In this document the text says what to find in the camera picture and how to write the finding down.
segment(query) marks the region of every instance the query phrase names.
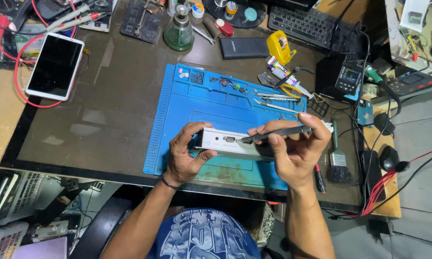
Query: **black power bank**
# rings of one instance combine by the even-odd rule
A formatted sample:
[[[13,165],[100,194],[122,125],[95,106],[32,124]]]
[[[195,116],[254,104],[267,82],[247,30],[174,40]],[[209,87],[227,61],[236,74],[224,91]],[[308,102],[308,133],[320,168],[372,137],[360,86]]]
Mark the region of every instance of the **black power bank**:
[[[363,181],[365,181],[365,174],[368,172],[367,174],[368,179],[366,180],[366,186],[364,187],[367,199],[371,195],[371,190],[373,190],[373,187],[378,183],[378,181],[382,177],[382,171],[379,166],[378,153],[373,150],[373,156],[371,156],[371,166],[369,165],[370,156],[371,156],[370,150],[366,150],[360,153],[360,157],[362,159],[362,164],[363,164],[363,172],[362,172]],[[385,199],[386,199],[386,190],[383,190],[376,201],[383,201]]]
[[[219,38],[222,59],[266,58],[269,48],[265,38]]]

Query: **black mouse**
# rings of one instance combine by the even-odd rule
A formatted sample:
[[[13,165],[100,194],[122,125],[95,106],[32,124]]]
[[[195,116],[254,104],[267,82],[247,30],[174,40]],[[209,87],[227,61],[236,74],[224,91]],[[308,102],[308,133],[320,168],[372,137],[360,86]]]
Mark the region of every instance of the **black mouse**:
[[[386,146],[379,156],[379,164],[385,171],[390,171],[400,162],[398,152],[391,146]]]

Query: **green glass bottle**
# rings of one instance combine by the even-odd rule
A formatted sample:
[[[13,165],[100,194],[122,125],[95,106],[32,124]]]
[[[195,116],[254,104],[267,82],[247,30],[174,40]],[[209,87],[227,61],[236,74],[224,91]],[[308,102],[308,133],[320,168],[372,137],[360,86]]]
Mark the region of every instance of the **green glass bottle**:
[[[194,36],[189,21],[189,9],[183,5],[176,7],[173,19],[163,31],[163,40],[173,50],[184,51],[192,47]]]

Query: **wrench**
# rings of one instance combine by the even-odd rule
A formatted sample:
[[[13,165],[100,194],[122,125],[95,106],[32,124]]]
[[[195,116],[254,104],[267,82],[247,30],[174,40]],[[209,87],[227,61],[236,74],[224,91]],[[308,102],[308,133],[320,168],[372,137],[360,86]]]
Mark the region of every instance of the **wrench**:
[[[208,37],[208,35],[206,35],[206,34],[205,34],[204,32],[202,32],[202,31],[200,31],[199,29],[197,29],[197,28],[194,27],[193,25],[192,25],[192,29],[194,29],[196,32],[198,32],[198,34],[200,34],[201,36],[203,36],[203,37],[205,37],[207,40],[209,40],[210,43],[211,43],[212,45],[214,45],[214,44],[216,43],[216,40],[215,40],[215,39]]]

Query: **blue t-shirt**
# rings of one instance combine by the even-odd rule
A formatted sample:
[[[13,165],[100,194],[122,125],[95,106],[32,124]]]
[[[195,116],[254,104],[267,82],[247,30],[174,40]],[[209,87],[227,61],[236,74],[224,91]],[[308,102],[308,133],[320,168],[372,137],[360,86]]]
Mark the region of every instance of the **blue t-shirt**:
[[[162,222],[148,259],[255,259],[258,247],[234,218],[214,209],[189,209]]]

